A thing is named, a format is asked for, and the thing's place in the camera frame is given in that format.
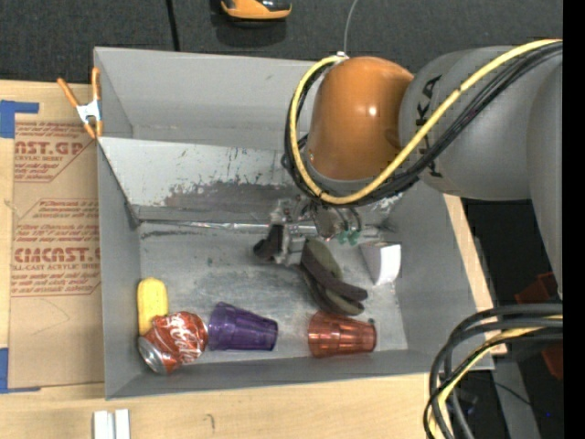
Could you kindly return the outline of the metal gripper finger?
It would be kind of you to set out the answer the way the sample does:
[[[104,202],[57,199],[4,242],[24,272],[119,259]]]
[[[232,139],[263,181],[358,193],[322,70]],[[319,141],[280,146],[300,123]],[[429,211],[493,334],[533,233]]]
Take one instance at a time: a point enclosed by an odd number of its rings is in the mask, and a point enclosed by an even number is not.
[[[285,256],[286,218],[274,219],[263,239],[253,246],[254,255],[261,260],[282,260]]]
[[[281,244],[273,260],[284,266],[298,265],[302,259],[304,237],[294,237]]]

